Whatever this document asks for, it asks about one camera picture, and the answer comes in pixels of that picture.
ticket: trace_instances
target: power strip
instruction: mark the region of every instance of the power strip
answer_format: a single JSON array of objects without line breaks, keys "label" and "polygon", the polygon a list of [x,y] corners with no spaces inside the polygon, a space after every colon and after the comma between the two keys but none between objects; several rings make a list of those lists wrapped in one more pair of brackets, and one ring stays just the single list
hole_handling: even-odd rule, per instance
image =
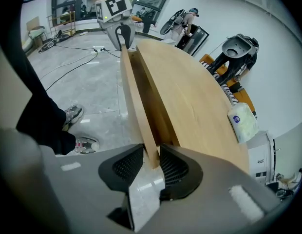
[{"label": "power strip", "polygon": [[104,49],[104,46],[93,46],[93,48],[96,49],[98,51],[98,53],[104,51],[104,50],[101,50],[101,49]]}]

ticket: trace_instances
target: person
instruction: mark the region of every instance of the person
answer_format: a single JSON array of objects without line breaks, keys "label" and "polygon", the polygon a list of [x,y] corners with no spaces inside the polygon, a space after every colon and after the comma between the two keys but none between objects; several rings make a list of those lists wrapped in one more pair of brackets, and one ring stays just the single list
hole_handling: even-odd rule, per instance
[{"label": "person", "polygon": [[155,25],[155,21],[153,20],[154,14],[155,14],[155,10],[150,10],[146,12],[141,18],[143,22],[143,30],[142,30],[143,33],[148,34],[151,24]]},{"label": "person", "polygon": [[82,6],[81,6],[81,16],[82,18],[86,17],[87,11],[86,11],[86,5],[83,4],[82,2]]},{"label": "person", "polygon": [[143,18],[144,14],[146,13],[146,8],[142,7],[141,10],[139,10],[136,14],[136,16],[138,16],[139,18]]},{"label": "person", "polygon": [[195,16],[199,16],[199,10],[197,8],[192,8],[187,12],[185,18],[182,20],[181,24],[177,24],[173,26],[171,29],[171,39],[173,39],[176,42],[179,42],[181,39],[181,33],[185,28],[187,28],[186,35],[188,36],[191,32],[191,25],[194,20]]},{"label": "person", "polygon": [[55,154],[66,155],[71,151],[81,154],[99,151],[97,139],[74,136],[67,132],[68,125],[82,117],[84,108],[73,105],[63,111],[47,95],[20,43],[21,7],[15,7],[6,17],[6,28],[0,34],[0,47],[32,97],[25,106],[16,126],[19,132],[31,136],[39,145],[51,147]]}]

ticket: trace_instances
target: table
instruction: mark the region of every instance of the table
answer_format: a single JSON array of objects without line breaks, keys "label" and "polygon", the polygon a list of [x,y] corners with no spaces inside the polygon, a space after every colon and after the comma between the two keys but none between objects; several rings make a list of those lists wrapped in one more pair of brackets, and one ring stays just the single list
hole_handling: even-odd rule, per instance
[{"label": "table", "polygon": [[186,52],[145,39],[121,53],[121,73],[134,139],[153,167],[162,143],[228,160],[249,173],[227,113],[231,104],[214,77]]}]

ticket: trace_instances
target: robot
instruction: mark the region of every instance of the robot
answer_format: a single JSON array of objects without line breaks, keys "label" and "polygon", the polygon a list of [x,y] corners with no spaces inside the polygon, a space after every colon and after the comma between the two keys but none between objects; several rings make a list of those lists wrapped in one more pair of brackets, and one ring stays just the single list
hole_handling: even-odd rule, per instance
[{"label": "robot", "polygon": [[181,24],[182,20],[186,16],[186,11],[185,10],[179,10],[177,11],[161,28],[160,34],[165,35],[169,31],[172,30],[173,26]]},{"label": "robot", "polygon": [[221,65],[229,61],[228,70],[216,79],[220,85],[226,84],[234,76],[240,76],[246,67],[250,69],[255,64],[259,44],[255,38],[237,34],[225,41],[222,50],[208,68],[213,75]]},{"label": "robot", "polygon": [[125,40],[126,48],[132,44],[135,36],[135,24],[132,21],[132,5],[129,0],[98,0],[95,2],[97,21],[117,50],[121,50],[118,30]]}]

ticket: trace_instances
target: black pants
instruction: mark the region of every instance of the black pants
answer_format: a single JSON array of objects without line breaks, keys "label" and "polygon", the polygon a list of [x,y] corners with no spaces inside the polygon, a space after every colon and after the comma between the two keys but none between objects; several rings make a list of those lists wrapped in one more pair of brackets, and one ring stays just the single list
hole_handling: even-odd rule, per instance
[{"label": "black pants", "polygon": [[47,95],[32,65],[26,57],[20,37],[20,12],[8,18],[7,28],[0,36],[0,45],[17,75],[32,92],[17,130],[34,138],[38,144],[51,147],[55,154],[66,155],[75,147],[75,137],[62,131],[65,112]]},{"label": "black pants", "polygon": [[221,65],[229,61],[229,66],[227,71],[219,76],[216,80],[219,85],[224,85],[226,82],[234,77],[234,75],[239,71],[239,69],[245,64],[248,55],[245,55],[241,58],[230,58],[224,53],[221,53],[216,60],[209,66],[208,70],[213,75]]}]

